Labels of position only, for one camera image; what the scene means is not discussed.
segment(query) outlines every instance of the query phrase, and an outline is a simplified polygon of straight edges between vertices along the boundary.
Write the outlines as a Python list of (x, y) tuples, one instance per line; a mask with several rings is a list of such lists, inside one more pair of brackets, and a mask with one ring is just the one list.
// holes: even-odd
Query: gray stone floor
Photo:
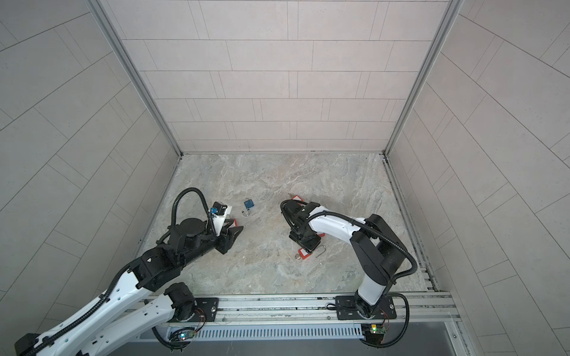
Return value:
[[(209, 206), (214, 201), (232, 205), (231, 216), (244, 226), (227, 254), (213, 250), (172, 281), (185, 282), (194, 294), (329, 293), (358, 288), (364, 272), (347, 243), (325, 236), (321, 241), (327, 248), (324, 254), (295, 259), (299, 247), (289, 239), (279, 209), (279, 203), (290, 194), (349, 216), (378, 214), (416, 255), (378, 154), (186, 155), (144, 250), (152, 248), (166, 231), (172, 202), (187, 187), (199, 188)], [(241, 213), (246, 198), (255, 203), (247, 217)], [(194, 193), (186, 195), (178, 206), (178, 222), (188, 217), (205, 219)], [(405, 261), (402, 269), (407, 268)], [(401, 278), (392, 288), (418, 290), (427, 290), (419, 273)]]

